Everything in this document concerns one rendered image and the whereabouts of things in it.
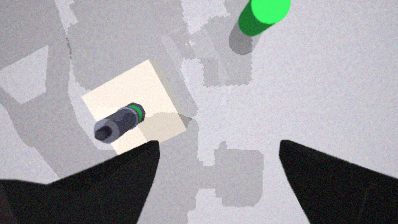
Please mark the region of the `cream square block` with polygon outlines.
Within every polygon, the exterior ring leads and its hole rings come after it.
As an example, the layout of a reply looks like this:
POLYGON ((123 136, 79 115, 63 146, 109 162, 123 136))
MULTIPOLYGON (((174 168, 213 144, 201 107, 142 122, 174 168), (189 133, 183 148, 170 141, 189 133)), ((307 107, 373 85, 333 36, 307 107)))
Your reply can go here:
POLYGON ((159 144, 186 131, 189 118, 158 61, 146 60, 82 96, 97 120, 138 105, 143 118, 115 142, 117 155, 150 140, 159 144))

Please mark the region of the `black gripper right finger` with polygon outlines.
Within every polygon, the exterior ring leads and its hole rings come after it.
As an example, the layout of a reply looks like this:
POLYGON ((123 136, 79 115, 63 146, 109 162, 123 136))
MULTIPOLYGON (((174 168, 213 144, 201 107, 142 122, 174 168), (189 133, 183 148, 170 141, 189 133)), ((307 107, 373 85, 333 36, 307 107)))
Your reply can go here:
POLYGON ((398 224, 398 178, 291 140, 279 158, 310 224, 398 224))

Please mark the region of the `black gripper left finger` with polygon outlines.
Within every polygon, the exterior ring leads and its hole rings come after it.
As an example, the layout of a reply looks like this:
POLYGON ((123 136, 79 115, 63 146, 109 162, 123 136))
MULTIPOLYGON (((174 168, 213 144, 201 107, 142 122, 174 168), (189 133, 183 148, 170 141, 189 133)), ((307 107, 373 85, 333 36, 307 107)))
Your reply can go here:
POLYGON ((137 224, 159 159, 150 140, 49 184, 0 179, 0 224, 137 224))

